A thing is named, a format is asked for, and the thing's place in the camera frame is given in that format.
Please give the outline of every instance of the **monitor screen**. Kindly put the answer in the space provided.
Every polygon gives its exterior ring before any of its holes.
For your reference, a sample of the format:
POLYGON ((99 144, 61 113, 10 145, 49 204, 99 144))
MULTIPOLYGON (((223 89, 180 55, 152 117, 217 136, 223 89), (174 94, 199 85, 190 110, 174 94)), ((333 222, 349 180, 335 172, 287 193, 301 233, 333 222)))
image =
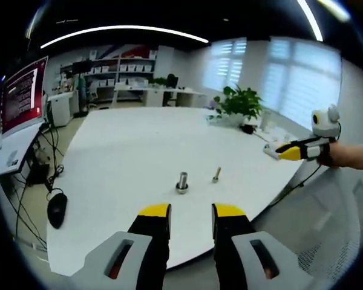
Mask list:
POLYGON ((48 57, 18 71, 4 83, 2 131, 42 117, 42 85, 48 57))

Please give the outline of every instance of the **black chair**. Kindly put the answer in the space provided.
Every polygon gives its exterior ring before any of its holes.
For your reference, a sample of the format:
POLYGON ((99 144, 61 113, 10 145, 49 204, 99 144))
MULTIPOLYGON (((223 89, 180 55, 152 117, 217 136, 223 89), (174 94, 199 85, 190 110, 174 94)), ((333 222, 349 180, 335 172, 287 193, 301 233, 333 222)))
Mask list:
MULTIPOLYGON (((169 74, 167 76, 167 81, 166 81, 166 84, 165 86, 167 88, 176 88, 177 86, 177 81, 178 81, 178 77, 176 77, 175 75, 173 74, 169 74)), ((163 107, 168 107, 168 102, 169 100, 172 98, 172 95, 173 95, 173 92, 164 92, 163 94, 163 107)))

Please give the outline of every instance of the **computer mouse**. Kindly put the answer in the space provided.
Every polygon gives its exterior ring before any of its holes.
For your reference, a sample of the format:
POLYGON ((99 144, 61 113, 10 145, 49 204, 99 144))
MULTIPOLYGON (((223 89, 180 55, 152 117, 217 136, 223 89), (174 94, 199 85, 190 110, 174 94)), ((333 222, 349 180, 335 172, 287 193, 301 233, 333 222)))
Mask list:
POLYGON ((63 193, 54 195, 47 205, 47 218, 50 224, 58 229, 65 219, 67 196, 63 193))

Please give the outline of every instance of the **window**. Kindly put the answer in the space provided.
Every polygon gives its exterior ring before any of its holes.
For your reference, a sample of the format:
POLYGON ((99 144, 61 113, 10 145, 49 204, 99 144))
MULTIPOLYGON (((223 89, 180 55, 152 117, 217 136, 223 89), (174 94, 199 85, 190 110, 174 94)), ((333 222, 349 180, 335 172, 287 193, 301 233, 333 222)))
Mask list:
POLYGON ((246 39, 213 43, 203 86, 216 91, 222 91, 225 86, 235 87, 240 79, 245 51, 246 39))
POLYGON ((295 39, 272 39, 263 81, 263 105, 311 129, 315 109, 338 104, 341 57, 331 48, 295 39))

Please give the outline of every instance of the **white table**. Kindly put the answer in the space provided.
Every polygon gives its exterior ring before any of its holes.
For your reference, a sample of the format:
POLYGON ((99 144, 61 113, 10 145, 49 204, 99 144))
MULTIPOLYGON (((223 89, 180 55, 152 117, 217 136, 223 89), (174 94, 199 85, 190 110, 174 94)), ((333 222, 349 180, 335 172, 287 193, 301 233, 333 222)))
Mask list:
POLYGON ((33 124, 0 140, 0 175, 21 170, 25 154, 37 138, 42 124, 43 122, 33 124))
POLYGON ((180 107, 202 108, 206 103, 206 96, 200 92, 173 88, 132 88, 130 86, 116 86, 114 88, 112 107, 116 107, 120 91, 142 91, 145 107, 162 107, 163 94, 171 92, 177 94, 176 104, 180 107))
POLYGON ((296 173, 301 162, 276 161, 265 141, 236 129, 208 126, 212 111, 129 108, 94 111, 74 136, 56 181, 68 197, 60 229, 47 225, 48 261, 70 276, 85 256, 126 231, 140 209, 172 204, 168 268, 214 246, 211 204, 242 208, 254 219, 296 173), (218 166, 220 181, 211 183, 218 166), (189 191, 175 192, 180 172, 189 191))
POLYGON ((79 112, 77 90, 49 96, 48 101, 51 102, 54 126, 56 127, 66 126, 73 115, 79 112))

